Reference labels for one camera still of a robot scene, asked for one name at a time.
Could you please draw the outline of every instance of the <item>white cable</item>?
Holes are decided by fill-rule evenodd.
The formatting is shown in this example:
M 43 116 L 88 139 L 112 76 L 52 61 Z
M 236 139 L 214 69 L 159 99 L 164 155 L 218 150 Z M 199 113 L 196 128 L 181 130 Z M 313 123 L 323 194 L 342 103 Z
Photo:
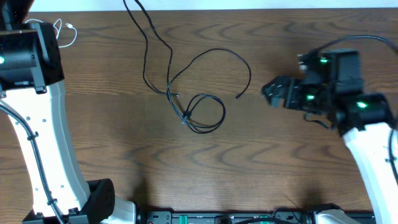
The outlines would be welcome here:
M 28 19 L 28 20 L 25 21 L 25 23 L 28 23 L 28 22 L 30 22 L 30 21 L 43 22 L 43 21 L 38 20 L 38 19 Z M 67 44 L 67 45 L 64 45 L 64 46 L 59 46 L 59 48 L 69 47 L 69 46 L 73 45 L 73 44 L 75 43 L 76 39 L 77 39 L 77 33 L 78 33 L 78 32 L 77 32 L 77 29 L 74 28 L 74 26 L 73 26 L 72 24 L 70 24 L 70 23 L 66 23 L 65 26 L 66 26 L 67 28 L 73 29 L 73 30 L 75 31 L 75 38 L 73 38 L 73 41 L 70 42 L 70 44 Z M 58 38 L 60 37 L 61 30 L 62 30 L 62 19 L 57 19 L 57 20 L 54 22 L 53 27 L 54 27 L 54 29 L 57 31 L 57 33 L 56 33 L 56 35 L 55 35 L 55 38 L 58 40 Z

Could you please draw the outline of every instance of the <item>wooden tabletop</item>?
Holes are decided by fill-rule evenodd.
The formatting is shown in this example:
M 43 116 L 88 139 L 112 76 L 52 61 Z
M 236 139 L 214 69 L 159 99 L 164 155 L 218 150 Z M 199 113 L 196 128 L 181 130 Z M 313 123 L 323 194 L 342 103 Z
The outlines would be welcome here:
M 150 41 L 148 79 L 161 90 L 169 51 L 157 41 L 141 12 L 134 12 Z M 198 93 L 220 97 L 226 119 L 210 134 L 181 123 L 165 96 L 142 80 L 144 38 L 127 12 L 31 13 L 62 18 L 79 30 L 61 49 L 66 107 L 80 168 L 87 180 L 111 178 L 116 195 L 138 205 L 174 210 L 273 210 L 335 203 L 371 210 L 358 168 L 342 139 L 303 112 L 271 108 L 259 91 L 278 75 L 302 77 L 297 54 L 349 34 L 381 35 L 398 42 L 397 9 L 300 9 L 150 12 L 159 34 L 174 48 L 174 76 L 199 59 L 174 84 L 185 108 Z M 72 39 L 63 28 L 60 43 Z M 368 91 L 398 105 L 398 59 L 382 43 L 355 40 L 336 47 L 362 52 Z M 217 121 L 221 108 L 208 100 L 193 118 Z M 24 159 L 8 118 L 0 115 L 0 217 L 19 222 L 32 208 Z

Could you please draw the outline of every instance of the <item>white background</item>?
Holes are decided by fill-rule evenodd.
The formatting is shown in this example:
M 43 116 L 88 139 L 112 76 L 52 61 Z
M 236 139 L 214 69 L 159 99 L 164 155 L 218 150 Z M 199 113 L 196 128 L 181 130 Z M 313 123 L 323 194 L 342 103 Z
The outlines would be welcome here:
M 126 0 L 139 10 L 134 0 Z M 140 0 L 147 10 L 398 7 L 398 0 Z M 30 11 L 120 11 L 122 0 L 35 0 Z

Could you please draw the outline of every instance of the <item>white cable connector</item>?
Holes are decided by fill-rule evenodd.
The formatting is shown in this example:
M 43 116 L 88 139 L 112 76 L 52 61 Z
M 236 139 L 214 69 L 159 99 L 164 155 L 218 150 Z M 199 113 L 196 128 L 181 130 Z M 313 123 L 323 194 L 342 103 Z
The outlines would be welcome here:
M 25 23 L 28 23 L 30 21 L 44 22 L 44 21 L 41 21 L 41 20 L 38 20 L 38 19 L 28 19 L 28 20 L 25 21 Z M 75 34 L 75 38 L 73 38 L 73 41 L 70 42 L 70 44 L 67 44 L 67 45 L 64 45 L 64 46 L 59 46 L 59 48 L 71 46 L 72 44 L 75 43 L 76 38 L 77 38 L 77 33 L 78 33 L 77 29 L 74 28 L 74 26 L 72 24 L 68 23 L 68 22 L 65 24 L 65 26 L 67 26 L 69 29 L 73 29 L 75 31 L 75 33 L 76 33 Z M 62 30 L 62 19 L 57 19 L 57 21 L 54 22 L 53 27 L 57 31 L 57 33 L 55 35 L 55 38 L 58 40 L 58 38 L 60 37 L 61 30 Z

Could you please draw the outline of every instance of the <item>cable connector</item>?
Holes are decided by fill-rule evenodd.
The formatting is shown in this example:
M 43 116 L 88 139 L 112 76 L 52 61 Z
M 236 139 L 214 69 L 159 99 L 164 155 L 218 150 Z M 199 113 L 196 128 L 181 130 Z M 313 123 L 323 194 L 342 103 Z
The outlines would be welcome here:
M 70 24 L 69 22 L 67 22 L 65 25 L 66 25 L 69 29 L 73 29 L 73 25 Z

